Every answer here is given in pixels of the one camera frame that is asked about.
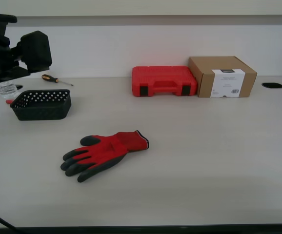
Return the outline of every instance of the screwdriver handle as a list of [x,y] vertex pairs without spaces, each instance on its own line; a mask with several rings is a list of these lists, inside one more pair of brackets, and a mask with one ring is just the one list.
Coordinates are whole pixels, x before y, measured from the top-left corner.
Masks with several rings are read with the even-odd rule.
[[58,82],[59,82],[59,79],[58,79],[58,78],[54,78],[54,77],[49,76],[49,75],[47,75],[47,74],[43,74],[43,75],[41,76],[41,78],[42,78],[43,80],[45,80],[45,81],[48,81],[48,82],[54,82],[54,83],[58,83]]

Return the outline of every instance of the white label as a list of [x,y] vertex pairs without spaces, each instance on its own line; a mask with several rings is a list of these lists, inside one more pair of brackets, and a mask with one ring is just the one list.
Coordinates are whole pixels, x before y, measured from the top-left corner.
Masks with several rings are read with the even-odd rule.
[[212,70],[215,73],[211,98],[235,97],[240,95],[245,72],[241,69]]

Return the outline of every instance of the screwdriver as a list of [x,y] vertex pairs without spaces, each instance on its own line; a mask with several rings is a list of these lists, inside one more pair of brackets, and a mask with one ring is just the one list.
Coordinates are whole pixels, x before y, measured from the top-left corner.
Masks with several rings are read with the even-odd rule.
[[[48,81],[48,82],[54,82],[54,83],[58,83],[59,82],[59,79],[58,78],[54,78],[52,76],[49,76],[47,74],[43,74],[41,76],[41,78],[45,81]],[[64,84],[68,84],[68,85],[71,85],[71,86],[74,86],[73,84],[69,84],[69,83],[66,83],[64,81],[60,81],[60,83],[64,83]]]

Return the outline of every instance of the red work glove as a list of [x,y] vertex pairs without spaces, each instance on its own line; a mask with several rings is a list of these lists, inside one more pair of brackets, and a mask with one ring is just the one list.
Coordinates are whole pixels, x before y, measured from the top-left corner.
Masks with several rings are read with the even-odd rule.
[[129,152],[148,149],[149,141],[139,131],[134,131],[108,137],[87,136],[81,139],[81,145],[86,147],[65,154],[61,165],[67,176],[81,173],[78,182],[116,165]]

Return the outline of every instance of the black basket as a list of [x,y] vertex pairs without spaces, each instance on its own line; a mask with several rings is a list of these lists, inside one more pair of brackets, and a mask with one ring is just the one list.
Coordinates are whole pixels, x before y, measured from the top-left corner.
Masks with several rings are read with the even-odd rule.
[[66,117],[71,107],[68,89],[27,90],[10,105],[19,120],[53,120]]

